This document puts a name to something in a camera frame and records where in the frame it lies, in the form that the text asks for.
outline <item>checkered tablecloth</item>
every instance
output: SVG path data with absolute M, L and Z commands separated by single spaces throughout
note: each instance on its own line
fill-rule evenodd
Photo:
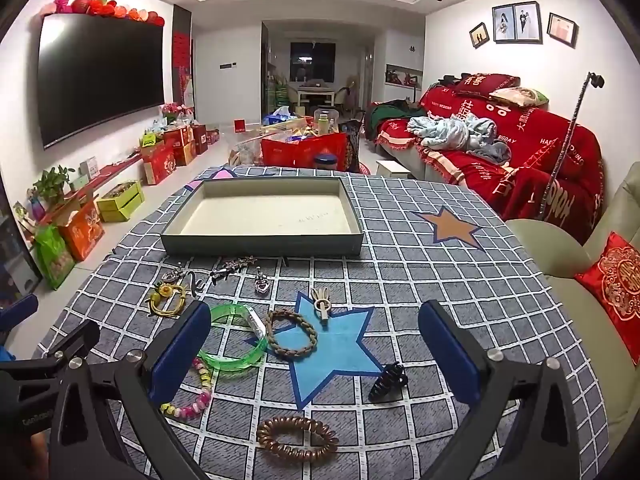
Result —
M 216 168 L 204 171 L 211 176 Z M 240 168 L 238 175 L 329 175 L 329 171 Z M 214 400 L 204 416 L 187 422 L 170 420 L 172 429 L 197 463 L 215 479 L 415 479 L 424 473 L 456 431 L 466 406 L 453 399 L 443 375 L 417 330 L 418 308 L 439 300 L 456 323 L 468 329 L 485 348 L 501 348 L 514 360 L 540 362 L 556 356 L 568 378 L 578 422 L 580 464 L 592 478 L 607 457 L 607 419 L 602 395 L 579 335 L 544 277 L 517 238 L 476 193 L 455 186 L 416 180 L 339 175 L 362 220 L 365 239 L 355 258 L 262 258 L 256 264 L 270 276 L 266 297 L 254 291 L 255 266 L 226 282 L 207 283 L 210 305 L 242 303 L 261 317 L 278 306 L 295 305 L 298 291 L 327 286 L 336 312 L 373 307 L 364 345 L 383 364 L 400 361 L 408 387 L 389 402 L 371 404 L 372 377 L 335 376 L 302 412 L 294 401 L 289 367 L 269 355 L 260 364 L 237 373 L 214 373 Z M 144 303 L 152 285 L 178 265 L 164 252 L 159 233 L 191 191 L 171 195 L 137 224 L 82 285 L 60 318 L 38 345 L 40 356 L 85 319 L 101 327 L 100 342 L 90 362 L 123 357 L 145 347 L 170 319 L 148 316 Z M 433 229 L 411 211 L 436 213 L 445 205 L 461 220 L 482 229 L 474 233 L 484 248 L 458 240 L 434 243 Z M 183 261 L 199 277 L 219 267 L 220 258 Z M 238 357 L 248 350 L 250 335 L 243 320 L 220 320 L 205 349 Z M 174 404 L 193 402 L 198 379 L 193 371 Z M 134 462 L 155 476 L 119 403 L 113 414 Z M 486 450 L 477 473 L 495 463 L 516 410 L 512 404 Z M 329 424 L 340 439 L 328 462 L 290 465 L 256 446 L 258 422 L 275 415 L 303 414 Z M 308 435 L 283 442 L 309 444 Z

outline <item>red blanket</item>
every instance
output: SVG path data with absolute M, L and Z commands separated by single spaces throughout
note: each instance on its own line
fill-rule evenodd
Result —
M 431 152 L 418 145 L 420 156 L 443 174 L 450 184 L 476 191 L 503 220 L 537 216 L 551 169 L 545 170 L 548 173 L 535 169 L 539 166 L 534 166 L 529 159 L 556 139 L 556 144 L 562 143 L 569 125 L 567 119 L 540 108 L 521 109 L 498 105 L 483 98 L 457 96 L 444 87 L 428 91 L 420 104 L 436 116 L 465 116 L 472 112 L 478 117 L 494 120 L 498 139 L 511 149 L 508 171 L 463 152 Z M 419 139 L 406 130 L 407 122 L 386 121 L 380 127 L 378 141 L 396 149 L 417 144 Z M 546 200 L 545 221 L 560 226 L 584 243 L 602 214 L 603 195 L 600 146 L 591 131 L 578 125 L 558 180 Z

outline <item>green bracelet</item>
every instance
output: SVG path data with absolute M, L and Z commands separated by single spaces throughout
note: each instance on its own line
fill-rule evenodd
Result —
M 198 357 L 202 359 L 210 368 L 216 370 L 222 370 L 223 372 L 235 372 L 238 370 L 244 370 L 253 363 L 258 362 L 267 349 L 266 329 L 264 323 L 260 320 L 255 310 L 250 306 L 238 305 L 238 304 L 226 304 L 219 306 L 212 306 L 211 310 L 211 322 L 226 317 L 226 316 L 242 316 L 244 320 L 249 324 L 254 331 L 255 336 L 258 338 L 258 344 L 249 350 L 247 354 L 240 358 L 225 358 L 217 357 L 212 354 L 206 353 L 204 350 L 198 352 Z

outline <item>brown braided hair tie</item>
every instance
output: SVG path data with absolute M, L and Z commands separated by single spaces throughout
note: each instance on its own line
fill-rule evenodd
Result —
M 273 319 L 277 317 L 292 320 L 296 325 L 300 325 L 300 328 L 309 336 L 310 343 L 299 350 L 290 350 L 280 346 L 276 341 L 276 338 L 273 336 Z M 316 332 L 316 329 L 313 328 L 311 323 L 309 323 L 301 314 L 294 312 L 293 310 L 289 310 L 288 308 L 268 312 L 267 317 L 264 320 L 264 327 L 267 329 L 267 341 L 273 348 L 273 351 L 281 357 L 303 357 L 307 354 L 311 354 L 318 345 L 318 332 Z
M 321 448 L 314 450 L 297 449 L 287 444 L 280 444 L 273 437 L 275 433 L 287 433 L 287 431 L 296 430 L 315 433 L 322 438 L 324 444 Z M 335 453 L 338 446 L 335 431 L 330 431 L 326 424 L 312 418 L 306 418 L 306 416 L 275 416 L 260 423 L 256 436 L 258 444 L 263 446 L 264 449 L 292 462 L 318 462 L 329 453 Z

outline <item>brown paper star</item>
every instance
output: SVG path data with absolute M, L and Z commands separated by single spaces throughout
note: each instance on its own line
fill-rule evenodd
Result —
M 442 206 L 438 214 L 418 211 L 413 213 L 433 225 L 433 243 L 460 240 L 471 247 L 484 251 L 478 240 L 473 236 L 473 233 L 482 229 L 482 227 L 460 220 L 445 206 Z

